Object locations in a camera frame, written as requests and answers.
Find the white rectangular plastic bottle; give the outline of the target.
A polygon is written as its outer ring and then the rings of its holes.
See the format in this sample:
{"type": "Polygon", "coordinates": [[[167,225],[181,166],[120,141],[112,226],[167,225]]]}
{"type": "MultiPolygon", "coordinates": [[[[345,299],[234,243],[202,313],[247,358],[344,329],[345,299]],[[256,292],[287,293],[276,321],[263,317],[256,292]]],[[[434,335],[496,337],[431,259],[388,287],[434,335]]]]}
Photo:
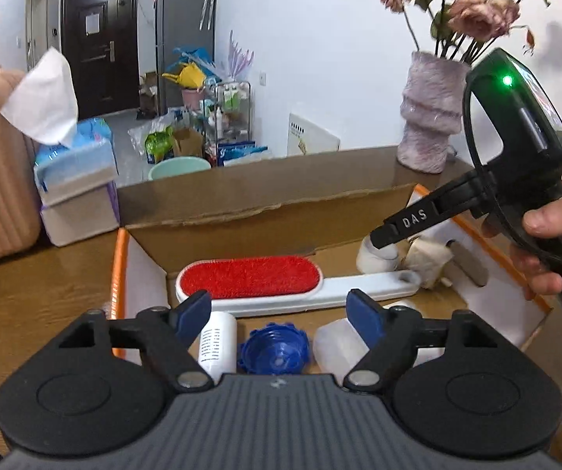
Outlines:
{"type": "Polygon", "coordinates": [[[338,385],[368,350],[345,315],[319,327],[311,341],[312,358],[320,374],[331,374],[338,385]]]}

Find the small white spray bottle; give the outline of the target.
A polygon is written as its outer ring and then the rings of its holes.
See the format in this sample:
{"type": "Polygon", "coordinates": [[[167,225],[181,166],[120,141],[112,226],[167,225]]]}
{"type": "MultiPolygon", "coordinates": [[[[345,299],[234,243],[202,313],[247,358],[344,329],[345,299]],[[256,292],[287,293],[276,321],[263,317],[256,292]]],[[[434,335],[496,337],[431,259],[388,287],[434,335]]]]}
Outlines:
{"type": "Polygon", "coordinates": [[[224,374],[236,373],[238,323],[234,316],[212,311],[199,334],[198,364],[217,384],[224,374]]]}

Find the white power adapter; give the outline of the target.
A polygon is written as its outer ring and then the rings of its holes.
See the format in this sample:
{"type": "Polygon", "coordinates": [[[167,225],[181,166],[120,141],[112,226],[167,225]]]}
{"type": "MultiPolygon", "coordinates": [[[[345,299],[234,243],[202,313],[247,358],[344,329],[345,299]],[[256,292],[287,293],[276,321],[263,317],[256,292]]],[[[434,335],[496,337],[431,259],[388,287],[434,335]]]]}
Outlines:
{"type": "Polygon", "coordinates": [[[420,277],[420,286],[432,290],[440,281],[443,269],[453,259],[452,251],[443,243],[426,237],[411,241],[403,266],[420,277]]]}

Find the red white lint brush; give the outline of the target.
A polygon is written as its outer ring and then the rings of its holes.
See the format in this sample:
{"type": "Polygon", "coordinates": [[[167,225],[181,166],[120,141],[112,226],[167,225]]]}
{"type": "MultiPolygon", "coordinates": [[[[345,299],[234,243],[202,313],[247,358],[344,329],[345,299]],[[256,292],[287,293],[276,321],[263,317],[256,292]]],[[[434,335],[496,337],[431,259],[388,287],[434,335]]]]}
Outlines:
{"type": "Polygon", "coordinates": [[[420,276],[393,271],[327,278],[310,259],[298,256],[201,260],[186,266],[175,283],[185,301],[205,290],[212,309],[234,317],[259,317],[339,308],[359,289],[376,301],[415,295],[420,276]]]}

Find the blue plastic lid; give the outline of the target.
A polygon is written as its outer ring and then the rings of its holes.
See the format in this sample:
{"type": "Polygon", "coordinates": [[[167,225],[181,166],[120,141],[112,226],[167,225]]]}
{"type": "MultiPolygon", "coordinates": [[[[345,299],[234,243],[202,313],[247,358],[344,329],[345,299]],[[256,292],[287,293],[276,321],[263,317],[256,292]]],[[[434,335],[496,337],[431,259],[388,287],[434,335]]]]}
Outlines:
{"type": "Polygon", "coordinates": [[[306,333],[294,324],[270,323],[252,330],[240,346],[238,367],[246,374],[302,374],[311,361],[306,333]]]}

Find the pink ceramic vase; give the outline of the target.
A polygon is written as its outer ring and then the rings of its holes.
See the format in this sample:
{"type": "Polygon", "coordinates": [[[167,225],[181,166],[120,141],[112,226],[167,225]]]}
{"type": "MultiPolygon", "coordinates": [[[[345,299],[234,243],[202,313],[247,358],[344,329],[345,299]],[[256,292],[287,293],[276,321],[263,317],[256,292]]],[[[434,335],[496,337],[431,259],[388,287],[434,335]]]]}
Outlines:
{"type": "Polygon", "coordinates": [[[452,135],[463,128],[463,90],[470,66],[415,51],[402,92],[403,138],[397,159],[420,173],[445,170],[452,135]]]}

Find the dried pink roses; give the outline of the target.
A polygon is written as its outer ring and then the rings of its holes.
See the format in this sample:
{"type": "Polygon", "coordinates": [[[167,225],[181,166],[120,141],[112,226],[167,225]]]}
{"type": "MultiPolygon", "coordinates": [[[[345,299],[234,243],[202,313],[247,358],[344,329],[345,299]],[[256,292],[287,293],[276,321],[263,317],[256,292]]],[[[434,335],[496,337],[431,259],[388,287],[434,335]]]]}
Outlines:
{"type": "MultiPolygon", "coordinates": [[[[407,9],[415,6],[430,16],[430,55],[459,61],[468,66],[479,60],[499,38],[513,30],[524,30],[523,52],[533,54],[535,36],[526,24],[519,24],[522,0],[380,0],[385,10],[404,17],[412,42],[420,51],[407,9]]],[[[546,5],[551,0],[543,0],[546,5]]]]}

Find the red cardboard box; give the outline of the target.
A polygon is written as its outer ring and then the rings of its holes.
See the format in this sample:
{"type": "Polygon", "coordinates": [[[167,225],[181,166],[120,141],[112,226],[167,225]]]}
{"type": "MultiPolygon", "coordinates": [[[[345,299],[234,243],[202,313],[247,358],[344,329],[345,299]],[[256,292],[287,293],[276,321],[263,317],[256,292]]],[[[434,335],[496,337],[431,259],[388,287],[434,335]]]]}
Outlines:
{"type": "MultiPolygon", "coordinates": [[[[175,184],[169,178],[119,193],[122,227],[114,250],[111,318],[166,306],[176,298],[173,279],[198,260],[299,255],[315,261],[327,278],[354,275],[360,241],[384,217],[427,194],[421,184],[286,201],[198,189],[161,193],[175,184]]],[[[548,302],[525,300],[524,280],[505,253],[461,215],[426,234],[438,242],[463,244],[485,266],[489,282],[476,286],[460,268],[452,268],[451,290],[416,294],[421,312],[447,317],[456,309],[470,309],[526,348],[552,311],[548,302]]]]}

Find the white tissue box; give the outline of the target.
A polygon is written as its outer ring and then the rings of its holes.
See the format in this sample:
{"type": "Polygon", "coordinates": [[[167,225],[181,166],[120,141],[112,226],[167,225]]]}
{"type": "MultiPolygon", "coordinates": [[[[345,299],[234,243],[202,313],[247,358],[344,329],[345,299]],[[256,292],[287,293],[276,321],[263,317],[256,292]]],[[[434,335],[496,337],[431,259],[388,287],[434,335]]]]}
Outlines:
{"type": "Polygon", "coordinates": [[[53,206],[40,209],[42,223],[57,247],[87,240],[120,227],[115,183],[105,184],[53,206]]]}

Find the green plastic basin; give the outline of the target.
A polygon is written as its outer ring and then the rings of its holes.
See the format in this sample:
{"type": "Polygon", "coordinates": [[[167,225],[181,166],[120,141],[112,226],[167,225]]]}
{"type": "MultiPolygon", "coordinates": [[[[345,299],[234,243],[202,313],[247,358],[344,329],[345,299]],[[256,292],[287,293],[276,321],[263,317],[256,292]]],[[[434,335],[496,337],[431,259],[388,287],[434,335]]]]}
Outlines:
{"type": "Polygon", "coordinates": [[[203,158],[191,156],[174,157],[152,166],[148,172],[148,180],[157,181],[158,179],[208,171],[210,169],[210,163],[203,158]]]}

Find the blue tissue pack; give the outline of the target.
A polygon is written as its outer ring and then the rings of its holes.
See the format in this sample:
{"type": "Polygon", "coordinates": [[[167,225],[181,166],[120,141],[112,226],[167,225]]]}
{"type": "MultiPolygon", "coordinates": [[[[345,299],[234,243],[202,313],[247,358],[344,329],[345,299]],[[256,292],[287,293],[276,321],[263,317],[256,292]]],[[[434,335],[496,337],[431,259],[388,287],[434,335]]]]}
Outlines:
{"type": "Polygon", "coordinates": [[[117,179],[111,130],[102,118],[79,119],[71,68],[58,50],[41,56],[0,114],[38,145],[32,170],[44,206],[117,179]]]}

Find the yellow watering can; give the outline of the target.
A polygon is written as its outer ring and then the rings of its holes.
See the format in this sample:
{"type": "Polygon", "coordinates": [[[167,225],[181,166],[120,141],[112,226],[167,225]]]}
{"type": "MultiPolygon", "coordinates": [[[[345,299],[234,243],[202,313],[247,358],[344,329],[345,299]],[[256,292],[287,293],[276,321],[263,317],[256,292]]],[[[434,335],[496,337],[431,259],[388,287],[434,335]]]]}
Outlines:
{"type": "Polygon", "coordinates": [[[182,64],[178,73],[164,72],[162,78],[183,89],[199,90],[205,85],[207,75],[196,63],[182,64]]]}

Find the dark entrance door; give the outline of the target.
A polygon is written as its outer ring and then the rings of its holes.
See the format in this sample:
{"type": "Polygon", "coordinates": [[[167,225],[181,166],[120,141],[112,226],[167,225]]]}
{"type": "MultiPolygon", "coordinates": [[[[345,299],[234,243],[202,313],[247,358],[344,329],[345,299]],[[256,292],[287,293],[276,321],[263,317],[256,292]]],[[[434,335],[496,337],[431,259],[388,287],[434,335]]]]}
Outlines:
{"type": "Polygon", "coordinates": [[[61,0],[60,32],[80,120],[139,105],[137,0],[61,0]]]}

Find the grey refrigerator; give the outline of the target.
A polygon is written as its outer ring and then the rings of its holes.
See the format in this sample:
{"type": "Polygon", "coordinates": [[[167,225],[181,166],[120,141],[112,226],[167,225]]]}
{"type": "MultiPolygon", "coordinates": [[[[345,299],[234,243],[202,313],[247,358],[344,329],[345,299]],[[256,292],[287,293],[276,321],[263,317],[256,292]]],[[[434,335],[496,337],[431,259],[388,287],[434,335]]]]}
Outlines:
{"type": "Polygon", "coordinates": [[[175,73],[179,65],[179,49],[205,49],[214,58],[215,12],[210,28],[199,28],[205,0],[156,0],[155,37],[156,71],[158,75],[157,106],[160,115],[171,107],[182,105],[178,85],[166,80],[163,73],[175,73]]]}

